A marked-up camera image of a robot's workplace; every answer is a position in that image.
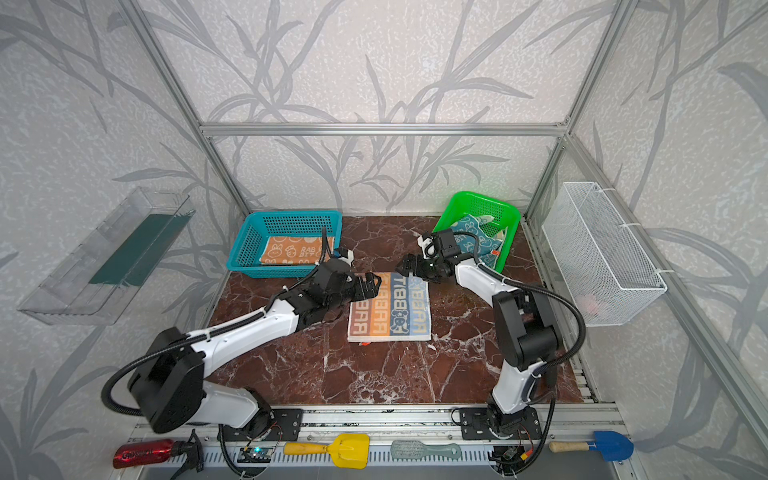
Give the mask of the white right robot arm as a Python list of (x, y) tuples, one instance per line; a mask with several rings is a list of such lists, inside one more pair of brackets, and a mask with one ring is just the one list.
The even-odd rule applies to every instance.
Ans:
[[(490, 394), (485, 414), (487, 430), (510, 438), (536, 418), (534, 394), (540, 382), (557, 383), (559, 366), (573, 358), (585, 343), (587, 326), (582, 312), (565, 297), (542, 286), (513, 280), (480, 259), (480, 238), (469, 231), (432, 232), (418, 239), (421, 252), (407, 254), (397, 265), (403, 276), (439, 283), (455, 283), (493, 309), (502, 370)], [(564, 306), (578, 327), (576, 340), (564, 353), (552, 304)]]

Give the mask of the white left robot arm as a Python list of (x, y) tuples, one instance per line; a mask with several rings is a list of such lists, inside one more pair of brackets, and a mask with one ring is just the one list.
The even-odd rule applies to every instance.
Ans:
[(144, 418), (158, 434), (186, 424), (246, 428), (268, 416), (269, 405), (256, 392), (212, 383), (210, 376), (262, 345), (321, 322), (331, 310), (374, 299), (382, 278), (354, 273), (352, 261), (352, 252), (333, 255), (324, 242), (310, 273), (265, 306), (214, 327), (162, 331), (146, 354), (106, 381), (102, 404), (114, 413)]

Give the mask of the orange beige lettered towel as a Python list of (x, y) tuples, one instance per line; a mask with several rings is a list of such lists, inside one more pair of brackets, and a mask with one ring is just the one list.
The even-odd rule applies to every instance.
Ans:
[(431, 310), (428, 283), (396, 272), (378, 273), (378, 295), (353, 303), (347, 327), (351, 343), (429, 341)]

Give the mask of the orange bunny towel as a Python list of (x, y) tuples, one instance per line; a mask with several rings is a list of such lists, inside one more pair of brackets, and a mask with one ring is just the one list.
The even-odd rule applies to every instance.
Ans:
[(270, 237), (259, 258), (262, 265), (310, 265), (320, 261), (321, 237)]

